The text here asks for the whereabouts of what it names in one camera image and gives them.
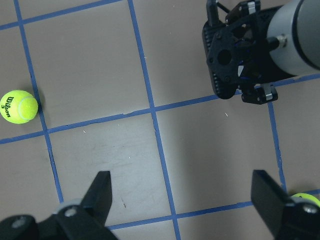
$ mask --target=black mechanical part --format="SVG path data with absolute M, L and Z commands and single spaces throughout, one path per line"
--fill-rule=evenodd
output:
M 230 99 L 240 89 L 246 103 L 277 100 L 274 86 L 270 86 L 272 97 L 268 97 L 263 88 L 255 85 L 292 77 L 269 54 L 280 46 L 277 36 L 267 38 L 270 21 L 280 6 L 260 10 L 259 0 L 242 1 L 228 13 L 226 23 L 219 20 L 217 7 L 216 0 L 207 1 L 208 21 L 202 30 L 214 93 L 221 99 Z
M 320 239 L 320 208 L 293 201 L 264 170 L 253 171 L 251 201 L 275 240 Z
M 30 215 L 0 222 L 1 240 L 117 240 L 105 222 L 112 204 L 111 176 L 100 171 L 80 205 L 71 205 L 36 223 Z

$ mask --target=round hole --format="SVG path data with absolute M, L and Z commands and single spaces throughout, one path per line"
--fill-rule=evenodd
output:
M 226 49 L 222 50 L 218 54 L 218 62 L 221 65 L 228 65 L 231 62 L 231 58 L 232 58 L 232 56 L 231 56 L 230 51 L 228 51 Z

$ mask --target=gray floor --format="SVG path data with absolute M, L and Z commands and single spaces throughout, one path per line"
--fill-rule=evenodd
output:
M 2 0 L 0 95 L 27 90 L 43 111 L 0 120 L 0 219 L 42 221 L 106 170 L 122 240 L 272 239 L 253 169 L 317 196 L 319 76 L 279 83 L 269 105 L 215 99 L 206 17 L 206 0 Z

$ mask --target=yellow tennis ball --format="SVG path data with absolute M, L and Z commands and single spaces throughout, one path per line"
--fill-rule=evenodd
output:
M 316 198 L 315 196 L 312 196 L 310 194 L 307 193 L 297 193 L 295 195 L 293 195 L 292 197 L 294 198 L 303 198 L 303 199 L 308 199 L 312 202 L 314 202 L 319 208 L 320 208 L 320 200 L 318 198 Z
M 13 90 L 0 100 L 0 113 L 13 124 L 25 124 L 34 119 L 38 112 L 37 100 L 28 92 Z

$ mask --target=grid square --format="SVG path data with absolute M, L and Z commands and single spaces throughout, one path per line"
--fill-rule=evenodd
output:
M 13 0 L 1 0 L 0 25 L 17 21 L 16 9 Z
M 177 213 L 250 201 L 252 171 L 279 179 L 266 105 L 240 95 L 157 112 Z
M 49 128 L 149 107 L 126 1 L 25 30 Z
M 50 135 L 64 199 L 82 198 L 98 171 L 111 171 L 106 224 L 170 215 L 150 114 Z
M 277 88 L 273 103 L 283 173 L 291 193 L 320 189 L 319 79 Z
M 29 214 L 42 221 L 58 206 L 43 136 L 0 144 L 0 216 Z
M 134 0 L 156 106 L 213 94 L 202 42 L 206 0 Z
M 20 30 L 13 27 L 0 31 L 0 99 L 11 90 L 25 90 L 33 94 L 30 73 L 21 40 Z M 42 131 L 39 115 L 25 124 L 13 124 L 0 115 L 0 139 Z
M 120 240 L 175 240 L 172 221 L 161 221 L 112 231 Z
M 19 5 L 22 18 L 27 19 L 94 2 L 98 0 L 20 0 Z
M 253 206 L 179 219 L 181 240 L 273 239 Z

